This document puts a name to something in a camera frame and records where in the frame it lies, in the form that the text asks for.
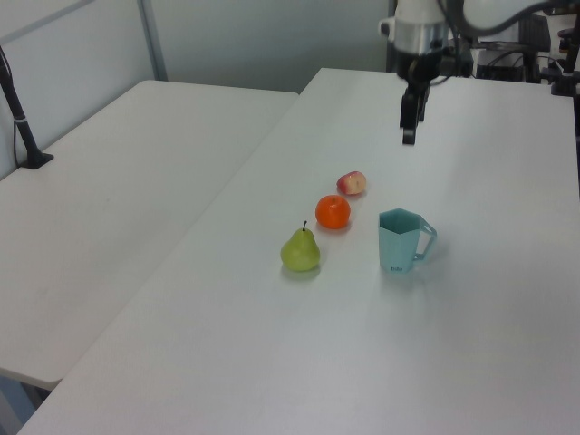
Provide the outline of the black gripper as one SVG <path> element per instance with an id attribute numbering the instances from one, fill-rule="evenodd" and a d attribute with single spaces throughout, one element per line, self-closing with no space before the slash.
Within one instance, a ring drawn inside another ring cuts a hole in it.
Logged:
<path id="1" fill-rule="evenodd" d="M 406 53 L 395 49 L 395 72 L 406 82 L 401 99 L 400 128 L 402 143 L 414 145 L 417 124 L 424 121 L 431 82 L 440 76 L 440 65 L 446 48 L 429 53 Z"/>

